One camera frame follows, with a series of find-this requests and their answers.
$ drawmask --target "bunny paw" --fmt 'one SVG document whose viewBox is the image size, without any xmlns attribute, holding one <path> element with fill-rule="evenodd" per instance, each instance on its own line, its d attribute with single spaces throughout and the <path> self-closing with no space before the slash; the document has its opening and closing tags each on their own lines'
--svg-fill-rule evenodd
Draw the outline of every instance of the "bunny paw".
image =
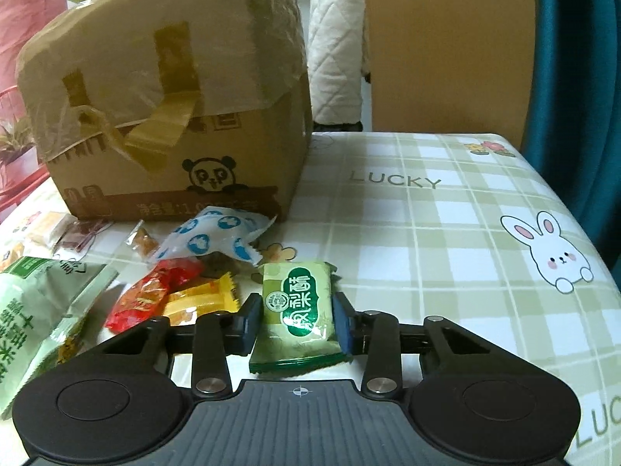
<svg viewBox="0 0 621 466">
<path fill-rule="evenodd" d="M 569 294 L 571 291 L 574 290 L 574 285 L 566 278 L 558 279 L 555 283 L 555 286 L 557 287 L 558 291 L 562 292 L 563 294 Z"/>
<path fill-rule="evenodd" d="M 589 268 L 582 268 L 580 270 L 580 275 L 585 282 L 592 282 L 593 280 L 593 272 Z"/>
</svg>

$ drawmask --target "crosshair symbol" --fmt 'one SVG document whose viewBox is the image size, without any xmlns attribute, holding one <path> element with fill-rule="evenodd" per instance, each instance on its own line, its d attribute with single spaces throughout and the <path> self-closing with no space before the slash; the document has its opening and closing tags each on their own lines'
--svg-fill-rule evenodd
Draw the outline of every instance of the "crosshair symbol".
<svg viewBox="0 0 621 466">
<path fill-rule="evenodd" d="M 290 391 L 290 393 L 294 393 L 296 396 L 299 396 L 300 398 L 311 392 L 312 391 L 309 391 L 306 387 L 302 387 L 301 385 L 300 387 L 296 387 L 295 389 L 293 389 L 293 391 Z"/>
</svg>

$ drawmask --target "wooden panel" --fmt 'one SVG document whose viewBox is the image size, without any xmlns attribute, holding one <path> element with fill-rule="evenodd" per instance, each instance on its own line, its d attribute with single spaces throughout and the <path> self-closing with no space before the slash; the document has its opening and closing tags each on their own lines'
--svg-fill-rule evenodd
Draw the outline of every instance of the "wooden panel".
<svg viewBox="0 0 621 466">
<path fill-rule="evenodd" d="M 367 0 L 373 130 L 499 133 L 519 147 L 535 0 Z"/>
</svg>

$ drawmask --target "black circular cover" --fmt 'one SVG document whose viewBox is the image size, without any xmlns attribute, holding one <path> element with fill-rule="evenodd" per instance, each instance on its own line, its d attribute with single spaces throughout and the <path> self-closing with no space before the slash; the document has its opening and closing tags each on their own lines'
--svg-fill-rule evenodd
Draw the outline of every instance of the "black circular cover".
<svg viewBox="0 0 621 466">
<path fill-rule="evenodd" d="M 465 461 L 538 464 L 564 454 L 580 419 L 562 381 L 541 376 L 432 376 L 413 390 L 409 413 L 430 442 Z"/>
<path fill-rule="evenodd" d="M 29 454 L 74 464 L 140 455 L 181 421 L 184 402 L 166 376 L 53 370 L 17 395 L 13 420 Z"/>
</svg>

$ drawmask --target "blue circular logo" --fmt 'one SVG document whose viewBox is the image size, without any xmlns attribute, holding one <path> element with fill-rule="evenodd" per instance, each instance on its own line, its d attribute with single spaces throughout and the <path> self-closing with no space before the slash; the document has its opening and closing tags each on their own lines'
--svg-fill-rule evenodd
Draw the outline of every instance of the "blue circular logo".
<svg viewBox="0 0 621 466">
<path fill-rule="evenodd" d="M 197 256 L 202 256 L 209 252 L 209 237 L 205 234 L 193 236 L 187 243 L 187 248 L 193 254 Z"/>
<path fill-rule="evenodd" d="M 218 227 L 221 229 L 235 228 L 241 224 L 241 219 L 235 216 L 224 216 L 218 221 Z"/>
<path fill-rule="evenodd" d="M 243 261 L 250 261 L 250 254 L 248 254 L 246 248 L 243 246 L 241 238 L 235 239 L 233 242 L 233 250 L 238 258 L 243 259 Z"/>
<path fill-rule="evenodd" d="M 179 233 L 187 233 L 198 226 L 198 219 L 190 219 L 183 226 L 179 228 Z"/>
<path fill-rule="evenodd" d="M 215 217 L 215 216 L 221 216 L 221 215 L 222 215 L 222 212 L 219 210 L 207 210 L 206 212 L 203 212 L 201 217 Z"/>
<path fill-rule="evenodd" d="M 246 225 L 250 228 L 251 231 L 255 231 L 257 229 L 257 221 L 251 219 L 250 217 L 246 218 Z"/>
</svg>

